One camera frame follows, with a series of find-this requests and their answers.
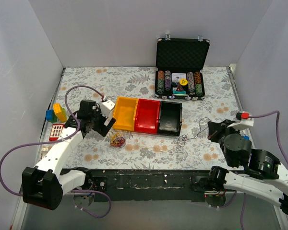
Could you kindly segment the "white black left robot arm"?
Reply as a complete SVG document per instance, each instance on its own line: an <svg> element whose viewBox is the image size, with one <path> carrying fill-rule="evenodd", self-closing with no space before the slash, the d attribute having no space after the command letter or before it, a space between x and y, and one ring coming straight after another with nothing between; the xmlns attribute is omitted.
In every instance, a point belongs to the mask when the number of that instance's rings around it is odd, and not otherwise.
<svg viewBox="0 0 288 230"><path fill-rule="evenodd" d="M63 196L74 189L89 191L92 179L85 168L71 169L61 175L63 166L75 148L91 131L105 137L115 118L105 122L115 108L115 103L82 100L79 110L71 113L58 140L51 150L33 168L26 167L22 173L23 201L25 203L55 210Z"/></svg>

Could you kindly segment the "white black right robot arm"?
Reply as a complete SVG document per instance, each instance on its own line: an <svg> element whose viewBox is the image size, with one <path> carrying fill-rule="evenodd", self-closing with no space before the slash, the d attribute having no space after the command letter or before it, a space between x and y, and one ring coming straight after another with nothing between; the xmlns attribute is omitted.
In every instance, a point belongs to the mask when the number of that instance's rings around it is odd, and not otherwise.
<svg viewBox="0 0 288 230"><path fill-rule="evenodd" d="M243 167L239 176L220 166L213 166L208 176L212 190L236 190L279 207L288 215L288 169L272 153L252 148L252 142L240 131L253 127L251 118L240 121L209 121L208 139L218 143L229 167Z"/></svg>

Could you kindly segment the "yellow plastic bin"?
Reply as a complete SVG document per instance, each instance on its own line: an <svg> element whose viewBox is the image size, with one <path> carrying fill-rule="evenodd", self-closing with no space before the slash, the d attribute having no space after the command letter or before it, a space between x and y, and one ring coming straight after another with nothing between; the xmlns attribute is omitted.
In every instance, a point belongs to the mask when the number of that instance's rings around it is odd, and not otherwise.
<svg viewBox="0 0 288 230"><path fill-rule="evenodd" d="M137 98L118 97L113 112L113 117L116 119L113 128L117 130L134 131L137 105Z"/></svg>

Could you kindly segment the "red white toy brick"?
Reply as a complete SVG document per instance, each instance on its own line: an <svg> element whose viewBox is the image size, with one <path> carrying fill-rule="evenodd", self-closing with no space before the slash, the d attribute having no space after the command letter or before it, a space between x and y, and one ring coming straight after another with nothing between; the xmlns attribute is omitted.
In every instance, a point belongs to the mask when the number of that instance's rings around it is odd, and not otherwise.
<svg viewBox="0 0 288 230"><path fill-rule="evenodd" d="M49 141L58 140L63 129L64 124L53 124L49 135Z"/></svg>

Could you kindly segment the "red plastic bin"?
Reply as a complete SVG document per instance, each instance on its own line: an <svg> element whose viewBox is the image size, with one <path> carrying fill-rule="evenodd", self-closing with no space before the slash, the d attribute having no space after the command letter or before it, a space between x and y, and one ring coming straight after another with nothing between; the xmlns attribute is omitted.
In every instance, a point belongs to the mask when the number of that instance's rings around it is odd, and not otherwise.
<svg viewBox="0 0 288 230"><path fill-rule="evenodd" d="M134 131L140 133L156 134L159 122L160 101L139 99Z"/></svg>

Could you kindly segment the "floral patterned table mat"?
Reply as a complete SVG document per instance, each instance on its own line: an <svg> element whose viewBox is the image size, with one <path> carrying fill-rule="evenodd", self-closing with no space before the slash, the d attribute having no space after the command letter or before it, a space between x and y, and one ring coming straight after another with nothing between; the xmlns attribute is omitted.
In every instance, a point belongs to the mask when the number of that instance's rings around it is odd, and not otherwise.
<svg viewBox="0 0 288 230"><path fill-rule="evenodd" d="M181 134L177 137L111 130L106 137L90 132L65 162L65 168L209 170L227 167L217 143L207 139L207 122L234 119L240 110L228 67L204 67L205 98L182 101ZM67 68L55 102L71 110L80 101L99 101L101 95L116 101L119 96L154 99L155 69Z"/></svg>

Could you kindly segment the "black plastic bin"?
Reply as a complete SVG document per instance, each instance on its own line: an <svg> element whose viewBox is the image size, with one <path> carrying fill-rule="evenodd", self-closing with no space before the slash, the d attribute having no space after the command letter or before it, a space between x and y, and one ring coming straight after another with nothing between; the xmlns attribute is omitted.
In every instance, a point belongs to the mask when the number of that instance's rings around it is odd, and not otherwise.
<svg viewBox="0 0 288 230"><path fill-rule="evenodd" d="M182 103L160 102L157 133L168 136L180 136L182 126Z"/></svg>

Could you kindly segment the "yellow round dealer chip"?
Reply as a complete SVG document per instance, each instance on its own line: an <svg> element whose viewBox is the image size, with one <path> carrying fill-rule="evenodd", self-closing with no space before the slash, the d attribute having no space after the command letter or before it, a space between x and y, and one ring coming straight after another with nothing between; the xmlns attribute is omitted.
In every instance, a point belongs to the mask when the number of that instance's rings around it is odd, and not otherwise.
<svg viewBox="0 0 288 230"><path fill-rule="evenodd" d="M186 86L188 84L188 81L187 79L180 79L179 83L181 86Z"/></svg>

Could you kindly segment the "small white red toy block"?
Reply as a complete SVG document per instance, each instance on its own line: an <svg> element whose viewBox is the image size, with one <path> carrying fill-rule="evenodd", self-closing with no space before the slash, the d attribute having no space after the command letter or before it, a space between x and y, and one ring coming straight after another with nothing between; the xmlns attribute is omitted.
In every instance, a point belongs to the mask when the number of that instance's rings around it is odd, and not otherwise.
<svg viewBox="0 0 288 230"><path fill-rule="evenodd" d="M40 159L43 159L49 151L49 147L42 147L40 151Z"/></svg>

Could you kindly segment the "black poker chip case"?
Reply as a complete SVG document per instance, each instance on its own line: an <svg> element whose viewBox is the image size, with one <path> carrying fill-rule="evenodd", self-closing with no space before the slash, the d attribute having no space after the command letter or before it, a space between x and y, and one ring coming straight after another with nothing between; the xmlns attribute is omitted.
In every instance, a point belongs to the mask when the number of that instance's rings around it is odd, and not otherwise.
<svg viewBox="0 0 288 230"><path fill-rule="evenodd" d="M156 43L155 97L202 100L205 97L203 68L210 40L171 38L166 34ZM188 84L172 82L172 73L186 73Z"/></svg>

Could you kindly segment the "white playing card deck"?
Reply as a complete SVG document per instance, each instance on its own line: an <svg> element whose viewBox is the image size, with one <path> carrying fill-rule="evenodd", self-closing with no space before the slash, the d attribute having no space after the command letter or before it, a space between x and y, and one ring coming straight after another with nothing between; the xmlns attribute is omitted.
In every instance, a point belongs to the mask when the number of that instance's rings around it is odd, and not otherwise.
<svg viewBox="0 0 288 230"><path fill-rule="evenodd" d="M172 73L171 80L172 82L179 83L181 79L187 79L186 73Z"/></svg>

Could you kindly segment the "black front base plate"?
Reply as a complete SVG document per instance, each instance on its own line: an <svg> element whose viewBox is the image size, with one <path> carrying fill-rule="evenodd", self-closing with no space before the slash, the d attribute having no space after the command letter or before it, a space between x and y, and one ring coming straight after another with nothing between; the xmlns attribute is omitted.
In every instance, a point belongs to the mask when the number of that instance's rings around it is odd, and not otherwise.
<svg viewBox="0 0 288 230"><path fill-rule="evenodd" d="M205 202L208 196L225 199L233 194L208 184L207 170L99 170L82 169L83 185L77 190L89 190L96 202L189 200Z"/></svg>

